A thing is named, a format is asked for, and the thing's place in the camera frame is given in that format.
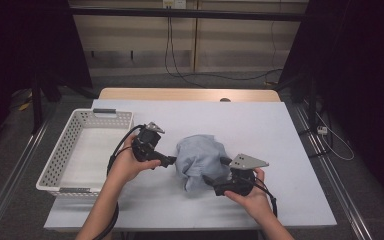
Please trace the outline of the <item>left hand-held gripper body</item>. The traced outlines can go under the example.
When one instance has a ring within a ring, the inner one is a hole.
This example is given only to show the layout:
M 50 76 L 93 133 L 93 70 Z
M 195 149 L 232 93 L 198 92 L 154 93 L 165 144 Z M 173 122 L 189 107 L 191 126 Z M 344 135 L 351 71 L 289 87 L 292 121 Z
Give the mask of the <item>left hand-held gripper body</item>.
M 138 128 L 139 133 L 132 141 L 132 149 L 135 158 L 139 162 L 162 160 L 163 155 L 157 152 L 155 147 L 161 139 L 160 133 L 164 134 L 165 131 L 154 122 L 138 125 Z

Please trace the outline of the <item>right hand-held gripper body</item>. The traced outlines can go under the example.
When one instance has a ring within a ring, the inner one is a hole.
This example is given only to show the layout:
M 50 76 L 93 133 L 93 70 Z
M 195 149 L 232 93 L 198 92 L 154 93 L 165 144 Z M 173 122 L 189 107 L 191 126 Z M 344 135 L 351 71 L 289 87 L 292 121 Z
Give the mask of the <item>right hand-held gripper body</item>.
M 248 156 L 238 154 L 228 166 L 230 173 L 227 177 L 217 178 L 214 188 L 217 196 L 222 196 L 225 191 L 232 191 L 242 196 L 247 196 L 255 185 L 255 168 L 266 167 L 268 163 Z

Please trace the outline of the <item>light blue tank top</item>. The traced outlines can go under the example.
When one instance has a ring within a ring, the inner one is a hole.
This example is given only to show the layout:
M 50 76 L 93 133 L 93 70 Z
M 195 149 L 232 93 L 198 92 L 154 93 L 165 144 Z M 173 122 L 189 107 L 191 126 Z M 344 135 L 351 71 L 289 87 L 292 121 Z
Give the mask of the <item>light blue tank top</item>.
M 230 173 L 229 167 L 220 162 L 221 157 L 227 156 L 224 145 L 213 135 L 186 137 L 177 143 L 176 149 L 176 173 L 184 181 L 186 192 L 209 189 L 204 176 L 215 179 Z

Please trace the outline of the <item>white perforated plastic basket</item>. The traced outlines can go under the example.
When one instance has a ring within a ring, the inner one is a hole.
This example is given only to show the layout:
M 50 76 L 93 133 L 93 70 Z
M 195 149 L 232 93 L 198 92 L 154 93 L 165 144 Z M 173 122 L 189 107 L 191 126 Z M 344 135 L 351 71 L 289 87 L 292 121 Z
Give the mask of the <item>white perforated plastic basket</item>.
M 53 196 L 97 196 L 105 182 L 110 156 L 133 124 L 132 112 L 74 110 L 37 180 L 36 189 Z

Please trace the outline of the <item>person's left hand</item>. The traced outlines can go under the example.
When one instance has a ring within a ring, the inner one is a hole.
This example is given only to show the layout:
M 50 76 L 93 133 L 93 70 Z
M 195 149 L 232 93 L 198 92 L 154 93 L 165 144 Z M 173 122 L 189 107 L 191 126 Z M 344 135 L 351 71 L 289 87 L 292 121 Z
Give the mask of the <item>person's left hand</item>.
M 122 188 L 127 182 L 133 180 L 141 171 L 154 169 L 159 166 L 159 160 L 139 162 L 131 148 L 134 135 L 129 136 L 124 142 L 122 151 L 117 155 L 106 182 L 111 186 Z

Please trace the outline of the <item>person's right hand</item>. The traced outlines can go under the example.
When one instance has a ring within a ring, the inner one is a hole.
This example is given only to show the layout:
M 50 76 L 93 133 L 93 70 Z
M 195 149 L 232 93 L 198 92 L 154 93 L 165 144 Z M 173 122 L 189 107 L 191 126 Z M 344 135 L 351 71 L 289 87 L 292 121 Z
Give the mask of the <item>person's right hand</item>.
M 247 196 L 242 196 L 232 191 L 225 191 L 224 195 L 241 205 L 259 224 L 266 223 L 275 218 L 266 194 L 258 187 L 253 187 L 252 191 Z

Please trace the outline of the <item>white foam board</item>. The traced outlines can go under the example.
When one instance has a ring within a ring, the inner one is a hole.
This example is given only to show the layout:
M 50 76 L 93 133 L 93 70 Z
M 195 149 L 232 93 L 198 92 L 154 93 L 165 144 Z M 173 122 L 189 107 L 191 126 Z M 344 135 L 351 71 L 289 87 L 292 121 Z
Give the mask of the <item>white foam board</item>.
M 333 226 L 335 217 L 282 102 L 97 100 L 96 108 L 133 113 L 137 124 L 155 122 L 164 134 L 158 151 L 173 155 L 191 135 L 210 134 L 229 157 L 239 153 L 268 162 L 265 183 L 278 218 L 288 227 Z M 253 229 L 238 204 L 211 190 L 186 192 L 174 167 L 146 170 L 129 182 L 119 200 L 116 224 L 123 231 Z

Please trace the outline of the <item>black metal stand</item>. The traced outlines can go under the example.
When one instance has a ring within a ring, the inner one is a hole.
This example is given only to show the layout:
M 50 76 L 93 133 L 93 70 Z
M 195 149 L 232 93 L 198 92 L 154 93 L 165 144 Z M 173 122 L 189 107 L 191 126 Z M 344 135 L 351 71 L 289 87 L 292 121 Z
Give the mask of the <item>black metal stand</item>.
M 98 95 L 96 93 L 88 91 L 74 83 L 71 83 L 54 72 L 46 72 L 45 77 L 40 77 L 37 73 L 34 73 L 31 78 L 31 93 L 33 103 L 33 134 L 36 134 L 44 124 L 44 117 L 42 111 L 42 96 L 45 96 L 50 102 L 58 102 L 62 97 L 59 91 L 59 86 L 66 86 L 87 99 L 98 98 Z
M 316 80 L 313 76 L 305 73 L 299 73 L 285 80 L 280 80 L 273 88 L 280 92 L 286 88 L 290 89 L 291 101 L 293 103 L 307 102 L 308 131 L 317 132 L 317 110 L 316 110 Z

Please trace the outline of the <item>black horizontal metal bar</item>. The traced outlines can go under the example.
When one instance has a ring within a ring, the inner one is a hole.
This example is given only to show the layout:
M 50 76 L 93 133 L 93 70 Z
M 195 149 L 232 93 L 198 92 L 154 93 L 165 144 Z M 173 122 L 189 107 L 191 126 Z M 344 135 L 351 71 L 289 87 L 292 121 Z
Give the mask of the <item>black horizontal metal bar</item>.
M 211 10 L 183 10 L 183 9 L 143 9 L 143 8 L 94 8 L 71 7 L 73 15 L 97 16 L 133 16 L 133 17 L 171 17 L 195 19 L 228 19 L 228 20 L 268 20 L 302 22 L 309 20 L 305 14 L 294 13 L 260 13 L 260 12 L 232 12 Z

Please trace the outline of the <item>black curtain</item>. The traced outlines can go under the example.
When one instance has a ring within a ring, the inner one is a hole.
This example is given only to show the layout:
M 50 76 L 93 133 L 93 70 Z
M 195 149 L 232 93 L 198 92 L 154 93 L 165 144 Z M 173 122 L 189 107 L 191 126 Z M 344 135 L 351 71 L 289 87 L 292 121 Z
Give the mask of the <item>black curtain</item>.
M 50 101 L 60 98 L 60 85 L 92 86 L 68 10 L 68 0 L 0 0 L 0 126 L 11 95 L 33 83 Z
M 280 77 L 323 97 L 384 188 L 384 0 L 309 0 Z

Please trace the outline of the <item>white wall socket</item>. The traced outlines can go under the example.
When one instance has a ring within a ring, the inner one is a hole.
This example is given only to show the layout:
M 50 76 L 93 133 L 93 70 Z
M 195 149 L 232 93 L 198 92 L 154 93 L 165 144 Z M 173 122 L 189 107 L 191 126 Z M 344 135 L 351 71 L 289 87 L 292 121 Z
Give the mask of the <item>white wall socket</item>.
M 186 0 L 162 0 L 162 7 L 164 9 L 186 9 Z

